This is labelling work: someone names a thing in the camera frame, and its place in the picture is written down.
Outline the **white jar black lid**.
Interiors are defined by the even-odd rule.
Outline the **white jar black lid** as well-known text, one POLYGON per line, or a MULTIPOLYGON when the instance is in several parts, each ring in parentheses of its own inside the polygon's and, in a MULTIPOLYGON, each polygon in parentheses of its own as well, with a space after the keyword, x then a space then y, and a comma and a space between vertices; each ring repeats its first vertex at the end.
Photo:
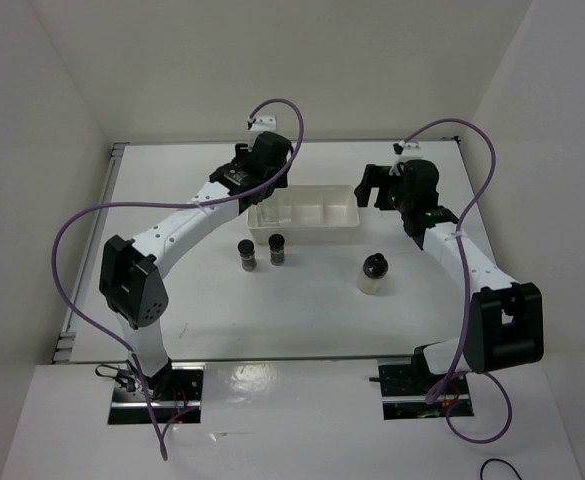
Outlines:
POLYGON ((376 294, 383 286, 388 270, 389 264, 383 254, 368 256, 357 278, 358 289, 367 295, 376 294))

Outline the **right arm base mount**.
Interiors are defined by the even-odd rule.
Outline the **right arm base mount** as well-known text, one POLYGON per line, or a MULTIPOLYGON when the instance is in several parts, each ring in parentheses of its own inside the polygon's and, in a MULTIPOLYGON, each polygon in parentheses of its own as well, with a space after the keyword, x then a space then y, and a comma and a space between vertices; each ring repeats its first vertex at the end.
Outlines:
POLYGON ((444 418, 449 410, 452 417, 472 417, 474 410, 464 377, 452 380, 434 403, 426 402, 428 391, 442 378, 439 375, 418 379, 410 357, 401 356, 378 360, 377 372, 369 377, 369 382, 379 388, 386 421, 444 418))

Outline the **small spice jar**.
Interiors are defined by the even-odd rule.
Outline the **small spice jar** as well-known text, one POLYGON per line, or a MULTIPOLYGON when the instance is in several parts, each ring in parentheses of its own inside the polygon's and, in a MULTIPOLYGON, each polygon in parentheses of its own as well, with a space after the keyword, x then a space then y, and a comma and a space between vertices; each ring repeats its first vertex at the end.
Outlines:
POLYGON ((271 264, 282 266, 285 263, 285 238, 279 233, 274 233, 268 238, 268 246, 271 264))
POLYGON ((250 239, 243 239, 237 245, 237 250, 240 255, 241 266, 247 271, 254 271, 257 267, 255 257, 255 245, 250 239))

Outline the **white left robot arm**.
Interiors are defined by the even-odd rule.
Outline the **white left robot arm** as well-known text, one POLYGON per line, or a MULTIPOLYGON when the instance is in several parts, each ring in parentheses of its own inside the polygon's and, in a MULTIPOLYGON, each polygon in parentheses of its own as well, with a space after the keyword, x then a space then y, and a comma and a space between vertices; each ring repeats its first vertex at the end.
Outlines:
POLYGON ((234 158, 211 173, 191 208, 176 210, 130 239, 115 235, 105 243, 99 291, 132 350, 128 363, 135 387, 148 399, 165 396, 172 380, 160 326, 169 304, 165 277, 215 229, 285 188, 292 152, 292 142, 274 132, 258 134, 251 145, 237 144, 234 158))

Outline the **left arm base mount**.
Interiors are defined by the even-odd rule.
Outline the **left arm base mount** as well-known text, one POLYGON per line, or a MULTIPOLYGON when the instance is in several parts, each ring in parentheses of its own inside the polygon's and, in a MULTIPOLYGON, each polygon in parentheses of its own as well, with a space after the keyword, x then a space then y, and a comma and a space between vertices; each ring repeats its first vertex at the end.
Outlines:
MULTIPOLYGON (((109 425, 151 423, 141 381, 133 375, 129 366, 99 364, 94 372, 97 377, 113 382, 109 425)), ((175 362, 167 385, 161 386, 161 391, 158 391, 159 387, 149 389, 158 424, 165 425, 173 417, 177 424, 198 424, 201 421, 204 373, 202 363, 175 362)))

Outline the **glass oil bottle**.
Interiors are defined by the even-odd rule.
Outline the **glass oil bottle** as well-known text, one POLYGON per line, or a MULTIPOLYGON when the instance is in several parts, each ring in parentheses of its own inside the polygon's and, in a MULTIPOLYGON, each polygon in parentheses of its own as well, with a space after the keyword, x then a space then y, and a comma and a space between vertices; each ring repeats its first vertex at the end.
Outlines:
POLYGON ((257 219, 261 226, 275 227, 292 222, 292 197, 290 194, 273 194, 258 205, 257 219))

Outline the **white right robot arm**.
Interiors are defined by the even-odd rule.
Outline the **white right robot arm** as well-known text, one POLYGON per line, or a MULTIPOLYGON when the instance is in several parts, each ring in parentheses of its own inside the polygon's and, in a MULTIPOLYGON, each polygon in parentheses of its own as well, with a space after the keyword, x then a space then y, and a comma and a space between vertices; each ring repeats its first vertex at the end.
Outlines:
POLYGON ((435 391, 449 371, 485 374, 540 361, 544 355, 539 288, 503 272, 440 204, 436 166, 411 159, 395 166, 369 164, 354 193, 360 207, 400 213, 406 234, 460 286, 469 299, 461 337, 416 348, 410 381, 435 391))

